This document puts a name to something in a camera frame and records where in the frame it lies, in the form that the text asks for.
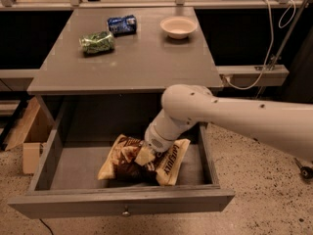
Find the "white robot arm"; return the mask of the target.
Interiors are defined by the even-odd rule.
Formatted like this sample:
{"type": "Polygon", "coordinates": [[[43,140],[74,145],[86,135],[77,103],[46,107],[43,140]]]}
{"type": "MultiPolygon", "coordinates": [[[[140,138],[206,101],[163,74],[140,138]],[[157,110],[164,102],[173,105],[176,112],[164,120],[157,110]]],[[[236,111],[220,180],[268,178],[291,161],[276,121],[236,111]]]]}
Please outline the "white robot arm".
{"type": "Polygon", "coordinates": [[[176,84],[161,96],[161,111],[144,140],[150,151],[165,152],[199,122],[213,123],[297,158],[313,161],[313,106],[218,98],[198,85],[176,84]]]}

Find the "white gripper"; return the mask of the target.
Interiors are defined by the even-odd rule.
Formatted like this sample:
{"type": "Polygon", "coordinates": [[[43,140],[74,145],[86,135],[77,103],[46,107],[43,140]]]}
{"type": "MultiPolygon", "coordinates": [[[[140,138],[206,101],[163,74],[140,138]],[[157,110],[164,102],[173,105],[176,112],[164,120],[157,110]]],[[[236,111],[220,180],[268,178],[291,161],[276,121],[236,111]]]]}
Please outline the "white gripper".
{"type": "Polygon", "coordinates": [[[155,152],[163,153],[168,150],[178,137],[178,129],[168,124],[151,123],[145,132],[148,146],[142,146],[135,163],[143,166],[155,159],[155,152]]]}

